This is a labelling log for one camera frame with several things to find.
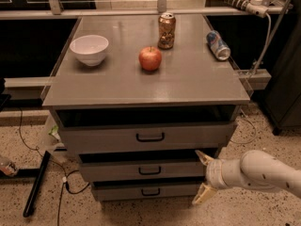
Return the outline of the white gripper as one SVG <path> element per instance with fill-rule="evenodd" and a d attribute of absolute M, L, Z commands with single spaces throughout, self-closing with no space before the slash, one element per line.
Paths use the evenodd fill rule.
<path fill-rule="evenodd" d="M 212 157 L 200 150 L 195 150 L 195 153 L 197 154 L 200 162 L 204 166 L 207 166 L 206 179 L 209 184 L 202 183 L 200 185 L 197 195 L 192 200 L 193 205 L 208 201 L 216 194 L 217 190 L 229 188 L 222 176 L 223 161 L 220 159 L 214 160 Z"/>

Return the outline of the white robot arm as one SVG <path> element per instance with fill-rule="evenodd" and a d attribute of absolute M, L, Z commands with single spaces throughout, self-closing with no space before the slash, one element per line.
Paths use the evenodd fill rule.
<path fill-rule="evenodd" d="M 218 190 L 240 187 L 247 190 L 283 189 L 301 198 L 301 170 L 294 169 L 264 151 L 252 150 L 239 159 L 212 158 L 196 150 L 205 166 L 205 181 L 192 204 L 208 201 Z"/>

